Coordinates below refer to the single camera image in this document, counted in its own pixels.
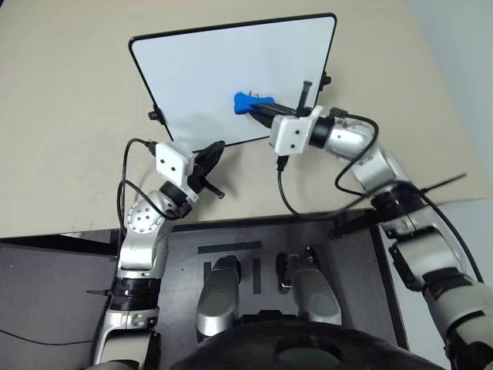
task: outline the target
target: blue object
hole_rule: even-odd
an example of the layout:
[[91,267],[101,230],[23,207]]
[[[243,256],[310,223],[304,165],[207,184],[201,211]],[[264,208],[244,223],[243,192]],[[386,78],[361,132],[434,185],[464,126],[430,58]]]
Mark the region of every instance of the blue object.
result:
[[256,96],[247,95],[242,92],[237,92],[234,95],[234,112],[236,114],[256,112],[257,110],[252,107],[253,104],[268,104],[268,103],[274,103],[274,98],[271,96],[258,98]]

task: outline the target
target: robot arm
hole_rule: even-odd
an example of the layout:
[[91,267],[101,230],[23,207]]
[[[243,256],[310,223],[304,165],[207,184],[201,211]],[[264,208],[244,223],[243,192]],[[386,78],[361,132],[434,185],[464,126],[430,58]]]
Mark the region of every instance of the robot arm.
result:
[[160,335],[157,305],[168,254],[168,238],[175,220],[185,217],[203,188],[224,196],[206,180],[215,167],[224,142],[217,142],[196,156],[174,143],[156,144],[156,170],[167,181],[133,204],[126,215],[116,279],[96,339],[94,369],[157,368]]
[[272,111],[269,104],[252,107],[252,116],[263,124],[270,117],[270,145],[279,156],[315,146],[345,161],[361,157],[351,172],[365,191],[377,189],[371,204],[387,237],[396,240],[390,248],[394,266],[407,288],[424,295],[452,365],[483,369],[493,364],[492,290],[465,274],[458,240],[423,202],[399,162],[376,141],[368,147],[372,128],[341,109],[322,116],[323,108],[316,106],[294,116],[293,109],[283,111],[277,104]]

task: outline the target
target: black cable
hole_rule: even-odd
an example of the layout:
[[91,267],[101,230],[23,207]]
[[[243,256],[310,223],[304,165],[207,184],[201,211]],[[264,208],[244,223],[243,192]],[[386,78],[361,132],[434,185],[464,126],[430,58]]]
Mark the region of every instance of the black cable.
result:
[[428,191],[431,191],[431,190],[434,190],[436,189],[437,187],[443,187],[444,185],[448,185],[449,183],[453,183],[454,181],[457,181],[457,180],[460,180],[464,177],[466,177],[467,174],[466,173],[461,173],[460,175],[457,175],[457,176],[454,176],[454,177],[451,177],[450,179],[446,179],[446,180],[443,180],[439,183],[436,183],[434,185],[431,185],[429,187],[424,187],[422,188],[420,191],[423,193],[423,194],[426,194]]
[[368,123],[370,126],[373,127],[373,130],[374,130],[374,133],[373,133],[373,137],[371,138],[370,142],[368,143],[368,145],[365,146],[365,148],[361,151],[361,153],[359,153],[357,156],[355,156],[355,158],[353,158],[346,166],[345,168],[342,169],[342,171],[339,172],[339,174],[337,175],[336,177],[336,180],[334,181],[334,186],[340,190],[340,191],[343,191],[345,193],[349,193],[349,194],[353,194],[353,195],[363,195],[363,193],[360,193],[358,191],[354,191],[354,190],[350,190],[350,189],[346,189],[345,187],[342,187],[340,184],[339,184],[339,181],[340,179],[342,178],[342,176],[344,176],[346,174],[346,172],[354,165],[356,164],[361,158],[363,158],[363,156],[368,152],[368,150],[370,150],[370,148],[377,142],[377,139],[378,139],[378,133],[380,132],[379,129],[378,129],[378,125],[375,121],[373,121],[372,119],[369,119],[367,117],[363,117],[363,116],[357,116],[357,115],[354,115],[354,114],[347,114],[346,115],[347,118],[352,118],[352,119],[357,119],[359,121],[363,121],[363,122],[366,122]]
[[331,212],[326,212],[324,214],[301,214],[297,212],[294,208],[291,207],[289,202],[287,201],[286,195],[284,194],[284,189],[283,189],[283,181],[282,181],[282,171],[277,171],[277,185],[279,187],[279,192],[280,192],[280,197],[283,200],[284,205],[292,214],[294,214],[297,217],[304,218],[307,220],[334,220],[336,217],[340,216],[344,212],[348,211],[355,205],[361,203],[363,200],[368,199],[372,195],[374,195],[376,192],[380,191],[384,187],[387,187],[389,185],[392,185],[393,183],[400,183],[400,181],[389,181],[387,183],[384,183],[383,185],[380,185],[379,187],[370,190],[364,194],[361,194],[356,200],[353,200],[349,204],[345,205],[342,208],[339,208],[338,210],[334,210]]
[[[136,137],[129,140],[125,146],[125,152],[123,153],[122,180],[126,179],[126,164],[129,159],[130,147],[134,143],[141,143],[144,146],[149,145],[148,141],[138,139]],[[123,218],[125,216],[125,187],[119,187],[119,191],[116,192],[116,209],[118,211],[118,221],[120,223],[119,244],[121,244],[122,237],[125,237],[126,235],[125,223],[123,222]]]
[[150,198],[144,193],[143,191],[140,190],[138,186],[136,186],[132,181],[129,180],[120,180],[118,183],[118,192],[121,192],[121,188],[123,188],[125,185],[128,185],[132,189],[134,189],[138,195],[140,195],[161,217],[164,217],[167,220],[178,220],[180,219],[179,216],[172,215],[172,214],[167,214],[166,212],[162,212],[155,203],[153,203]]
[[472,270],[476,275],[476,279],[480,283],[484,283],[483,277],[481,276],[481,272],[479,271],[479,267],[476,264],[476,261],[475,261],[474,257],[472,256],[472,253],[469,250],[468,245],[465,243],[465,240],[459,234],[459,232],[457,231],[457,229],[455,228],[453,223],[448,219],[447,216],[445,216],[445,214],[440,210],[440,208],[438,208],[438,206],[430,200],[430,198],[428,198],[426,195],[424,195],[422,191],[420,191],[418,189],[416,189],[416,190],[418,191],[418,194],[421,197],[421,199],[424,200],[424,202],[427,203],[428,206],[430,206],[437,213],[437,215],[445,222],[445,224],[448,226],[450,231],[453,233],[453,235],[455,236],[455,238],[457,239],[457,241],[461,245],[462,250],[464,251],[466,257],[468,258],[469,264],[471,264]]
[[21,341],[28,341],[29,343],[34,343],[36,345],[81,345],[83,343],[92,342],[92,340],[89,340],[89,341],[68,341],[66,343],[47,343],[44,341],[35,341],[33,339],[27,339],[27,338],[21,337],[20,335],[17,335],[17,334],[11,333],[10,331],[6,331],[6,330],[2,330],[2,329],[0,329],[0,332],[7,334],[7,335],[10,335],[11,337],[20,339]]

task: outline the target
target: robotic arm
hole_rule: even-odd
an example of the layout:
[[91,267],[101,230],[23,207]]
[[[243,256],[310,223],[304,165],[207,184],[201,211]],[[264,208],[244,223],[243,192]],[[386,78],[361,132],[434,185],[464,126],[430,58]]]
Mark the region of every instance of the robotic arm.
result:
[[224,196],[206,180],[223,148],[224,142],[219,141],[195,156],[174,143],[156,144],[156,170],[167,181],[159,191],[147,195],[153,205],[141,199],[126,215],[126,237],[94,347],[94,369],[159,367],[160,335],[153,328],[159,315],[157,303],[168,238],[175,220],[192,210],[204,188],[219,198]]
[[493,365],[492,290],[465,274],[458,239],[437,209],[423,201],[399,162],[378,145],[375,130],[365,124],[368,119],[341,109],[324,116],[321,106],[304,108],[309,86],[305,83],[297,110],[256,104],[253,98],[250,114],[271,124],[270,145],[280,157],[315,146],[342,160],[357,158],[350,170],[371,192],[381,226],[395,240],[390,248],[394,266],[407,288],[422,292],[453,367]]

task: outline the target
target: white board surface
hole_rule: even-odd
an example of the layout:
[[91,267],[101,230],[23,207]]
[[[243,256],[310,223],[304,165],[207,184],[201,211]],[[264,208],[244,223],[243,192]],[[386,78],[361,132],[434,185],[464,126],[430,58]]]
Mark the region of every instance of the white board surface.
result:
[[313,106],[336,24],[315,17],[134,38],[131,52],[173,140],[199,150],[269,136],[250,115],[235,115],[240,91],[296,108],[307,80]]

